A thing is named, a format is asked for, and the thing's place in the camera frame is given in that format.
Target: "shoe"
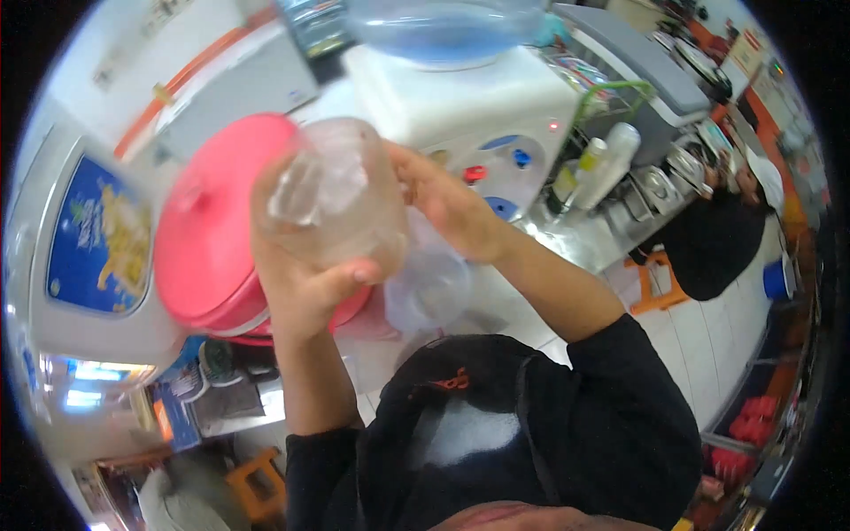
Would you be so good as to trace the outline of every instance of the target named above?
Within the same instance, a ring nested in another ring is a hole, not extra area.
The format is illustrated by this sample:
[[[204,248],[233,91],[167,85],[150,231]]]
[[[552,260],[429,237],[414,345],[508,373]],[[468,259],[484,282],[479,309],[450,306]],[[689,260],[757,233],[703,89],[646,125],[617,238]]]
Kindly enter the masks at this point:
[[[242,381],[233,366],[233,349],[220,339],[207,339],[198,351],[201,372],[213,387],[227,387]]]
[[[201,374],[201,367],[197,359],[192,359],[178,375],[167,382],[171,387],[171,393],[183,403],[194,402],[209,389],[209,383]]]

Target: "hand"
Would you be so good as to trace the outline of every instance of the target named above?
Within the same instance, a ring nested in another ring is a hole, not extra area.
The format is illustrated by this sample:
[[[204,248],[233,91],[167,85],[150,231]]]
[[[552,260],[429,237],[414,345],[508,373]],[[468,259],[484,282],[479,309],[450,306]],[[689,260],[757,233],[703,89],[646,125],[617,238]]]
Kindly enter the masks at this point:
[[[306,342],[327,330],[334,309],[364,285],[381,278],[380,266],[370,258],[354,258],[327,270],[296,259],[274,241],[258,223],[270,191],[292,158],[266,167],[251,192],[251,251],[254,268],[271,312],[275,343]]]
[[[720,150],[720,153],[717,155],[717,176],[720,180],[721,186],[724,187],[727,186],[729,182],[729,161],[731,158],[729,150],[726,149]]]
[[[426,156],[386,140],[384,147],[407,187],[405,203],[418,208],[461,256],[493,263],[504,254],[510,225],[480,195]]]

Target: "orange stool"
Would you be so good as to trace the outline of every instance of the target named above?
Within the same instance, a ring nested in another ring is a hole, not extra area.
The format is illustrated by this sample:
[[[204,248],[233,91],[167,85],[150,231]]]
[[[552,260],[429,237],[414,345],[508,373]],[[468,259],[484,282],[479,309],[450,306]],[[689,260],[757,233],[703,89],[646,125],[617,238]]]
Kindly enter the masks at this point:
[[[656,309],[666,310],[670,306],[679,304],[680,302],[685,302],[690,298],[685,295],[685,292],[682,291],[682,287],[678,282],[676,282],[676,276],[673,275],[673,267],[670,265],[670,259],[667,258],[666,252],[655,251],[650,253],[649,256],[646,257],[646,263],[647,265],[650,263],[657,263],[659,265],[667,266],[667,268],[670,269],[671,289],[667,293],[662,293],[657,297],[653,297],[652,281],[649,279],[649,268],[647,265],[639,266],[634,262],[634,260],[627,258],[624,265],[627,268],[637,268],[637,271],[640,274],[641,300],[640,302],[632,304],[632,307],[629,308],[632,315],[638,315]]]
[[[227,483],[236,492],[236,497],[239,498],[242,508],[245,509],[252,523],[264,522],[283,512],[283,506],[286,503],[286,484],[272,464],[272,460],[280,454],[279,449],[269,446],[257,457],[236,467],[227,475]],[[257,492],[248,482],[248,476],[260,471],[265,472],[273,485],[272,495],[265,500],[257,497]]]

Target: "black clothing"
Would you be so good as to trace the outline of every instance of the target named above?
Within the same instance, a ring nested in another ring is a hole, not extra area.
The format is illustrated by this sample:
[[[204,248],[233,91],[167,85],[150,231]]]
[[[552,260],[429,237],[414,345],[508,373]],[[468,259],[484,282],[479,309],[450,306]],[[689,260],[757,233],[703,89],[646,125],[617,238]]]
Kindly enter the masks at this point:
[[[673,274],[688,297],[708,301],[750,265],[762,244],[764,222],[764,212],[720,189],[711,201],[697,199],[688,205],[649,243],[664,244]]]
[[[428,529],[518,500],[672,528],[700,478],[694,416],[629,315],[569,345],[574,370],[506,336],[405,362],[364,430],[286,439],[289,529]]]

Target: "black sleeve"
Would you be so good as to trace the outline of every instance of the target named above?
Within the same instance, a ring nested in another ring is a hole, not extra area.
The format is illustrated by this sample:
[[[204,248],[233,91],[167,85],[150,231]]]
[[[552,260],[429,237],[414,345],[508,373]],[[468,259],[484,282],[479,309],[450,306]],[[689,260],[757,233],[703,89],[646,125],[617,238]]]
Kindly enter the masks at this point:
[[[340,428],[286,438],[286,528],[322,528],[334,489],[354,466],[361,430]]]
[[[699,482],[694,414],[643,328],[624,314],[537,364],[532,437],[566,505],[672,528]]]

